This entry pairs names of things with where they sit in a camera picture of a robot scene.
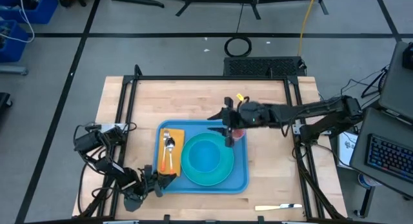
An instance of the yellow cable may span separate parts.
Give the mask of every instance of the yellow cable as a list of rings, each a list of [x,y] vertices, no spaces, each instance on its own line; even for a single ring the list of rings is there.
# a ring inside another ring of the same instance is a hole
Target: yellow cable
[[[303,47],[303,34],[304,34],[304,29],[305,29],[305,23],[307,22],[308,15],[310,14],[312,3],[314,3],[314,0],[311,0],[310,2],[310,6],[308,7],[307,13],[305,14],[305,17],[304,17],[303,26],[301,27],[301,34],[299,35],[299,46],[298,46],[297,56],[301,56],[301,48]]]

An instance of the gray floor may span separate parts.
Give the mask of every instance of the gray floor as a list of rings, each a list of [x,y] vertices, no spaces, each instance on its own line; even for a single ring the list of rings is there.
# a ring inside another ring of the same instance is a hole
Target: gray floor
[[[91,33],[235,32],[241,5],[191,4],[181,17],[174,14],[181,1],[158,0],[166,8],[101,0]],[[411,0],[384,0],[399,33],[413,33]],[[59,7],[49,25],[35,25],[37,33],[81,33],[93,0],[83,8]],[[306,32],[339,34],[390,34],[376,0],[325,0],[330,15],[315,5]],[[240,32],[297,33],[308,1],[259,5],[263,18],[255,20],[245,5]],[[146,75],[221,75],[227,38],[88,38],[66,100],[52,146],[26,221],[69,218],[74,207],[81,160],[74,153],[74,127],[93,121],[106,76],[131,74],[139,64]],[[251,38],[250,56],[294,56],[296,38]],[[336,95],[350,78],[362,79],[390,61],[395,40],[304,39],[303,59],[308,75],[315,76],[324,98]],[[45,141],[65,79],[79,44],[78,38],[39,37],[29,44],[17,65],[26,65],[23,76],[0,75],[0,91],[12,94],[14,106],[2,121],[0,131],[0,216],[3,223],[15,221],[34,165]],[[247,46],[234,41],[232,52]],[[346,94],[359,97],[362,86]],[[356,174],[339,168],[348,216],[359,209],[364,189]],[[407,223],[413,218],[413,201],[380,187],[365,221]]]

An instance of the teal plate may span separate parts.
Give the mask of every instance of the teal plate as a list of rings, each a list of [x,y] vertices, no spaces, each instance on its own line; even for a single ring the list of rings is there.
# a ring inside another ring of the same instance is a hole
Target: teal plate
[[[190,181],[202,186],[217,185],[232,172],[234,151],[225,146],[223,136],[198,134],[185,143],[181,166]]]

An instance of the wooden tabletop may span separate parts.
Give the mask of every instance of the wooden tabletop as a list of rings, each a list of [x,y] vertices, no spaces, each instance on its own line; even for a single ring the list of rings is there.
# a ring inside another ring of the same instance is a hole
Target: wooden tabletop
[[[97,123],[113,123],[121,91],[122,77],[107,77]],[[299,77],[303,103],[319,101],[315,79]],[[123,118],[129,90],[126,92]],[[290,86],[294,101],[294,89]],[[132,169],[151,165],[154,156],[156,129],[168,119],[206,119],[223,107],[225,96],[236,99],[236,94],[249,96],[262,103],[287,103],[282,81],[138,81],[132,114],[137,129],[129,133],[125,167]],[[116,219],[163,219],[170,214],[174,220],[245,220],[266,221],[305,220],[304,208],[254,211],[256,205],[303,204],[297,163],[291,156],[293,141],[290,134],[284,138],[278,129],[257,128],[247,130],[248,166],[250,182],[240,194],[165,194],[157,198],[151,193],[135,212],[128,212],[120,195]],[[326,136],[319,144],[330,147]],[[313,157],[321,190],[344,216],[347,216],[336,166],[331,152],[313,147]],[[102,186],[103,177],[86,168],[83,178],[81,206],[93,200],[91,191]],[[308,187],[312,215],[317,216],[314,194]],[[105,213],[109,213],[110,202]],[[79,214],[75,205],[73,215]]]

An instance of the knife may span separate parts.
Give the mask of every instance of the knife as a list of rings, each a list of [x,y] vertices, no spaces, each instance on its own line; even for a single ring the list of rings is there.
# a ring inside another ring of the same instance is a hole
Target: knife
[[[287,209],[287,208],[301,208],[300,204],[280,204],[280,205],[256,205],[256,211]]]

